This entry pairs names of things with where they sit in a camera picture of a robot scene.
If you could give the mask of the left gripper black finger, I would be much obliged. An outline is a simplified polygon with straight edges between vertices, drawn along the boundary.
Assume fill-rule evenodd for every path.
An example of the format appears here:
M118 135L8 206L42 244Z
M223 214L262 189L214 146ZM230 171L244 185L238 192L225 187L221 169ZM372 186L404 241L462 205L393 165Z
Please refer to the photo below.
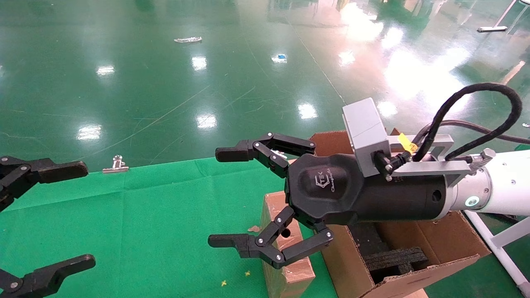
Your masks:
M71 275L95 267L95 257L81 255L49 266L35 269L33 272L17 277L0 270L0 288L2 298L44 298L58 292L63 281Z
M50 184L86 177L82 161L55 163L50 158L21 160L2 156L0 161L0 211L8 208L36 184Z

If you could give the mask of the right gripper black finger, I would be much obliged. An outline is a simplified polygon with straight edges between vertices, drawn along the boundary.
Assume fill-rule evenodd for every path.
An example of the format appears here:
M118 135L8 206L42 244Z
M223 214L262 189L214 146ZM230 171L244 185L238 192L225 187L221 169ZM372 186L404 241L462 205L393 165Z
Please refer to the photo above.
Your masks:
M286 206L258 236L246 233L213 234L208 237L208 245L213 248L235 248L241 258L260 258L274 269L293 264L327 247L334 239L333 232L324 224L316 223L312 228L316 234L283 250L277 249L273 242L295 219L295 211Z
M277 152L302 156L314 154L316 144L308 139L269 132L256 139L239 141L234 147L218 147L215 158L219 162L259 161L280 178L286 178L289 162Z

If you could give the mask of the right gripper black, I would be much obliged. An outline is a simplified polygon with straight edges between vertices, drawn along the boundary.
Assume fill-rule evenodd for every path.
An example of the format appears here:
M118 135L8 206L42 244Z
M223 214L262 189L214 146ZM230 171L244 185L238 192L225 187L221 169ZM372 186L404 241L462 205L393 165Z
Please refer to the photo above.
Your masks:
M435 219L445 197L442 175L364 177L353 154L305 154L287 170L286 200L308 228Z

